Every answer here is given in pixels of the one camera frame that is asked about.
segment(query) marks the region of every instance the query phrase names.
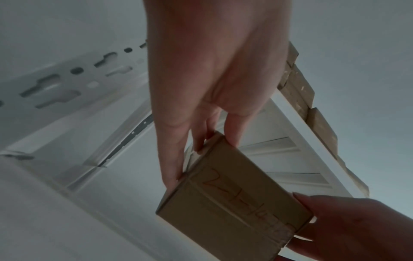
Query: skin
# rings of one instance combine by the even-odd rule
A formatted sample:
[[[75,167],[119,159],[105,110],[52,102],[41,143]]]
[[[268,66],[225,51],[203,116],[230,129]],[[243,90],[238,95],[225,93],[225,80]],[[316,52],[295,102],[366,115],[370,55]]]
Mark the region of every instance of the skin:
[[[192,131],[194,150],[212,136],[221,110],[237,146],[251,118],[276,90],[288,47],[289,0],[145,0],[151,102],[162,179],[182,174]],[[288,248],[316,260],[409,260],[413,221],[369,199],[295,197],[317,220]],[[289,259],[278,256],[275,260]]]
[[[276,90],[288,49],[289,0],[147,0],[151,103],[162,179],[182,174],[189,130],[194,150],[211,137],[221,110],[237,146]]]

